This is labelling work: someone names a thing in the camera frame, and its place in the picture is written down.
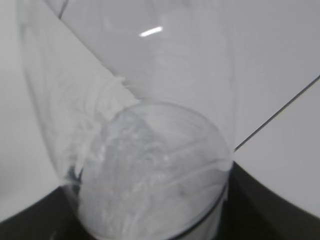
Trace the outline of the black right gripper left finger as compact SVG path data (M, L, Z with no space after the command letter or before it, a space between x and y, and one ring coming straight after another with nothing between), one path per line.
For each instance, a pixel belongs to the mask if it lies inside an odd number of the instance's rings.
M77 219L80 187L62 186L0 223L2 240L93 240Z

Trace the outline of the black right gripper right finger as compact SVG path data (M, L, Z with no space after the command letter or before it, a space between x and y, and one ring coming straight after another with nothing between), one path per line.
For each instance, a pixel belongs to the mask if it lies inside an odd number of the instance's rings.
M239 164L207 168L202 177L217 197L181 240L318 240L320 219L284 200Z

